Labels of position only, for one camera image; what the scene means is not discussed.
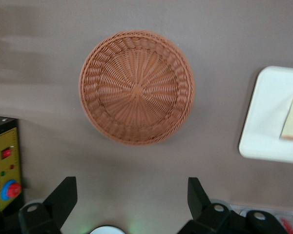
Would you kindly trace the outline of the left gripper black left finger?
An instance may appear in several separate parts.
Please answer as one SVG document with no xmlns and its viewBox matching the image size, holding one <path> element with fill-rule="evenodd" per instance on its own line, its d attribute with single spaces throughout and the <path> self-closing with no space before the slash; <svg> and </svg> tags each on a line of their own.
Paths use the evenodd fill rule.
<svg viewBox="0 0 293 234">
<path fill-rule="evenodd" d="M 23 234 L 60 234 L 77 204 L 77 181 L 66 177 L 43 201 L 26 204 L 18 218 Z"/>
</svg>

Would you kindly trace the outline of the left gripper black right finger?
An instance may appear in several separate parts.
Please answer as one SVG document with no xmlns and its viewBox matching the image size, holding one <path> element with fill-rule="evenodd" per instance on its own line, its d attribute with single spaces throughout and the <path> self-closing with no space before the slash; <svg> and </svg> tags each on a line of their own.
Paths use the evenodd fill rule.
<svg viewBox="0 0 293 234">
<path fill-rule="evenodd" d="M 199 179 L 188 179 L 188 207 L 192 220 L 179 234 L 221 234 L 228 224 L 230 210 L 221 203 L 212 203 Z"/>
</svg>

